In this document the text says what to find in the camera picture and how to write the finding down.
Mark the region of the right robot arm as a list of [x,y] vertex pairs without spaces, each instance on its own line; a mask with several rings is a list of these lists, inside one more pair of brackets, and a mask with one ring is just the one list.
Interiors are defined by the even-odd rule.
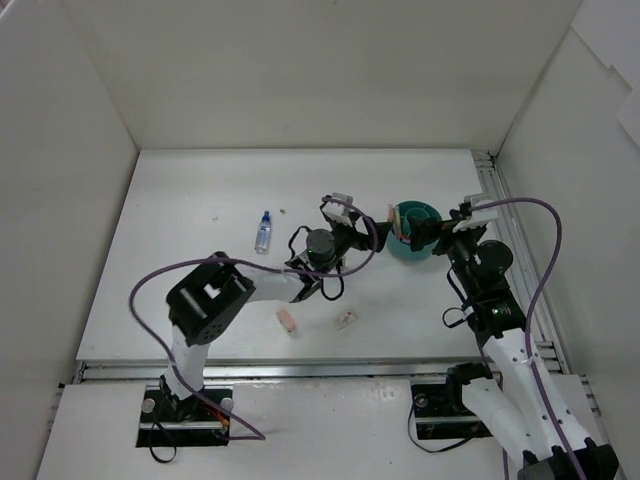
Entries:
[[486,225],[411,216],[410,246],[444,255],[464,293],[461,310],[484,354],[502,378],[481,362],[452,367],[442,388],[445,405],[469,410],[499,442],[520,479],[613,479],[619,460],[597,443],[558,391],[531,338],[531,322],[505,277],[513,254],[484,240]]

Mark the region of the orange yellow highlighter pack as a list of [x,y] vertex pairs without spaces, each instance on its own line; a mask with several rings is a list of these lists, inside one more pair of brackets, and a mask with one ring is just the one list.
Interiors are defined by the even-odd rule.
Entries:
[[402,216],[398,205],[388,205],[388,221],[391,223],[391,232],[400,239],[404,236],[402,230]]

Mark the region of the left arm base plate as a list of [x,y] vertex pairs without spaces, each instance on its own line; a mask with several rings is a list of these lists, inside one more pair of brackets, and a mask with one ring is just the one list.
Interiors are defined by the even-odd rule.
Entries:
[[227,446],[229,417],[196,399],[190,411],[177,414],[159,388],[145,391],[139,415],[137,448]]

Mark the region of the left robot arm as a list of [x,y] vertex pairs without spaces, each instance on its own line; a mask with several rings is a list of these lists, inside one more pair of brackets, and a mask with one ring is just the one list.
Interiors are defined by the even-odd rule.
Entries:
[[293,274],[247,270],[243,265],[229,264],[226,253],[216,252],[210,263],[196,267],[178,282],[166,297],[174,360],[160,380],[164,408],[179,420],[196,414],[209,346],[227,330],[245,304],[300,303],[317,292],[328,301],[338,300],[344,294],[344,279],[337,279],[339,291],[331,296],[326,292],[325,279],[316,274],[343,274],[344,257],[351,249],[380,252],[391,229],[389,222],[365,217],[364,225],[374,226],[375,230],[360,232],[356,228],[360,218],[351,212],[342,221],[326,217],[329,229],[304,227],[305,249],[284,264],[286,269],[295,271]]

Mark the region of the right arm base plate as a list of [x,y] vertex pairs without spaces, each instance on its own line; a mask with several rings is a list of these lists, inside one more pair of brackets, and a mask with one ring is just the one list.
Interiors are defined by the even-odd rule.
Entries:
[[420,441],[490,438],[484,423],[466,407],[456,406],[443,379],[410,381],[408,431]]

